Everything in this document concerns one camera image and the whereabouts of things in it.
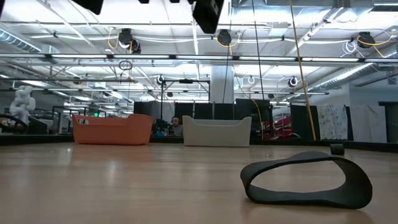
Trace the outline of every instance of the black loop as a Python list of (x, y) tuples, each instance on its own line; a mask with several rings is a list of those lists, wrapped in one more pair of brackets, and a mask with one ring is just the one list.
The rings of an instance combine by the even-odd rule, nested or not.
[[(0, 118), (6, 118), (6, 119), (15, 121), (14, 127), (3, 125), (0, 122), (0, 128), (4, 129), (5, 131), (18, 132), (18, 133), (24, 133), (25, 131), (27, 131), (28, 125), (25, 122), (21, 121), (20, 119), (14, 117), (14, 116), (11, 116), (8, 114), (0, 114)], [(18, 128), (18, 126), (17, 126), (18, 124), (20, 124), (22, 126), (22, 129)]]
[(119, 68), (123, 71), (128, 71), (132, 69), (132, 63), (127, 61), (127, 60), (123, 60), (121, 62), (119, 62)]
[[(343, 185), (332, 190), (298, 193), (267, 190), (251, 184), (259, 174), (276, 167), (322, 161), (333, 161), (339, 166), (346, 176)], [(249, 164), (241, 171), (241, 180), (250, 200), (269, 205), (321, 205), (359, 209), (367, 206), (373, 195), (372, 183), (358, 165), (324, 152), (302, 152), (286, 159)]]

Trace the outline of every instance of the yellow cable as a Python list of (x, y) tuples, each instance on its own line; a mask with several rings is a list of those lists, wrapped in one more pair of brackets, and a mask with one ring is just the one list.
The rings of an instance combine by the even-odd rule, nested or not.
[(109, 32), (109, 36), (108, 36), (108, 45), (109, 45), (110, 48), (116, 49), (116, 48), (118, 47), (118, 44), (119, 44), (119, 35), (118, 35), (118, 37), (116, 38), (116, 45), (113, 47), (113, 46), (111, 45), (111, 39), (110, 39), (111, 34), (112, 34), (112, 30)]
[(392, 38), (392, 36), (390, 36), (390, 38), (389, 38), (388, 40), (384, 41), (384, 42), (377, 43), (377, 44), (371, 44), (371, 43), (363, 42), (362, 40), (359, 39), (360, 37), (361, 37), (361, 36), (358, 36), (358, 37), (356, 38), (356, 40), (357, 40), (359, 43), (366, 44), (366, 45), (369, 45), (369, 46), (378, 46), (378, 45), (386, 44), (386, 43), (390, 42), (390, 40), (391, 40), (391, 38)]
[(252, 99), (250, 99), (250, 100), (253, 101), (253, 103), (256, 105), (257, 111), (258, 111), (258, 113), (259, 113), (260, 126), (261, 126), (261, 139), (263, 140), (263, 139), (264, 139), (264, 128), (263, 128), (263, 126), (262, 126), (260, 108), (259, 108), (259, 105), (257, 105), (257, 103), (256, 103), (254, 100), (252, 100)]
[(379, 49), (377, 49), (376, 46), (373, 46), (373, 47), (374, 47), (374, 49), (376, 49), (376, 51), (379, 53), (379, 55), (380, 55), (382, 58), (385, 58), (385, 56), (379, 51)]
[(220, 43), (220, 42), (218, 41), (217, 37), (218, 37), (218, 34), (216, 34), (216, 41), (217, 41), (217, 43), (220, 44), (222, 47), (229, 47), (229, 53), (232, 55), (232, 47), (234, 47), (236, 44), (239, 43), (240, 35), (238, 36), (238, 39), (237, 39), (237, 41), (235, 42), (235, 44), (233, 44), (233, 45), (229, 44), (228, 46), (223, 45), (222, 43)]
[(132, 41), (130, 41), (130, 54), (132, 54)]
[(307, 103), (307, 110), (308, 110), (308, 114), (310, 115), (312, 138), (313, 138), (314, 141), (316, 141), (317, 138), (315, 137), (315, 128), (313, 127), (311, 107), (310, 107), (310, 102), (309, 102), (308, 96), (307, 96), (307, 89), (306, 89), (306, 86), (305, 86), (303, 68), (302, 68), (302, 64), (301, 64), (299, 43), (297, 42), (297, 31), (296, 31), (296, 24), (294, 22), (293, 2), (292, 2), (292, 0), (289, 0), (289, 1), (290, 1), (290, 12), (292, 13), (292, 20), (293, 20), (294, 39), (295, 39), (296, 49), (297, 49), (298, 65), (300, 66), (300, 74), (301, 74), (301, 81), (302, 81), (303, 90), (304, 90), (305, 102)]

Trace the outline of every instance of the small black block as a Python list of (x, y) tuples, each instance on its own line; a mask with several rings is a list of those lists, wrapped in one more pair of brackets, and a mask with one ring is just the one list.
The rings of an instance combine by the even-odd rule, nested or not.
[(330, 153), (332, 155), (343, 156), (345, 153), (343, 144), (330, 144)]

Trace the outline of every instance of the white tub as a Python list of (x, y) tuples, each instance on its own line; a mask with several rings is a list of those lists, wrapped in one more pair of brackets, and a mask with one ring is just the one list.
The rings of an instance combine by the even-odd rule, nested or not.
[(185, 146), (249, 147), (251, 117), (241, 121), (182, 116)]

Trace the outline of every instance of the white curtain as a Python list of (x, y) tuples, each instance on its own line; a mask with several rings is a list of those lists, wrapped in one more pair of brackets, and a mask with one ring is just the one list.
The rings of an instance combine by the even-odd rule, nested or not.
[(345, 106), (317, 106), (320, 138), (348, 139), (348, 118)]
[(387, 142), (386, 112), (383, 106), (351, 106), (354, 141)]

